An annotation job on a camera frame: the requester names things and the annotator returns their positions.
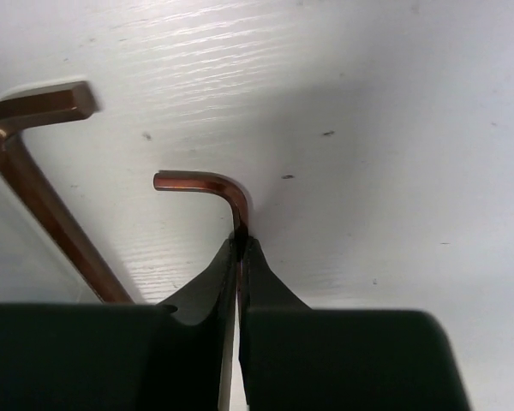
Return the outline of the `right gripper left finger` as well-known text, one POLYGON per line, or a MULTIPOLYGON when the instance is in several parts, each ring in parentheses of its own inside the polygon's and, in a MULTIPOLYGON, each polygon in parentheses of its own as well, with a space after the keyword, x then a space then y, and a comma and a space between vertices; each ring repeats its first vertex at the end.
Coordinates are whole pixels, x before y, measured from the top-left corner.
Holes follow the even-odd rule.
POLYGON ((151 304, 0 303, 0 410, 226 410, 236 245, 151 304))

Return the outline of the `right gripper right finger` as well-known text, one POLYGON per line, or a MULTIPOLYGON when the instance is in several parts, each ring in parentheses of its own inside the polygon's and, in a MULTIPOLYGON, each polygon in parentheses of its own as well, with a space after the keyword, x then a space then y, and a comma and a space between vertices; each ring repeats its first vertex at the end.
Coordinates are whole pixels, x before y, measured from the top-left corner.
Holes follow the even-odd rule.
POLYGON ((447 335, 428 313, 309 307, 253 238, 239 296, 239 358, 252 410, 470 407, 447 335))

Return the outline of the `small brown hex key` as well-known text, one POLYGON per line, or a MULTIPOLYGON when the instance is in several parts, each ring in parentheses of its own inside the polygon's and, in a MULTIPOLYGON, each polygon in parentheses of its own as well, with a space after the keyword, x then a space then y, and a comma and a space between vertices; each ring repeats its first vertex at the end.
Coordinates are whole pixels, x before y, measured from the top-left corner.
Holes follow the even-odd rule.
POLYGON ((161 170, 152 184, 157 191, 212 194, 228 203, 236 244, 236 289, 241 295, 242 259, 249 238, 249 206, 243 190, 226 176, 204 171, 161 170))

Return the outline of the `long brown hex key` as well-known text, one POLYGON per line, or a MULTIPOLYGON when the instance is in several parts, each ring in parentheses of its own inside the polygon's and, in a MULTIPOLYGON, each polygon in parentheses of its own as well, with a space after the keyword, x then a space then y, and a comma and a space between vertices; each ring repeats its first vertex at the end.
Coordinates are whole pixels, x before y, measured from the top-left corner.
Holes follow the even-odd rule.
POLYGON ((22 140, 27 129, 86 120, 97 110, 97 100, 84 80, 39 87, 0 100, 0 176, 102 302, 132 304, 129 292, 22 140))

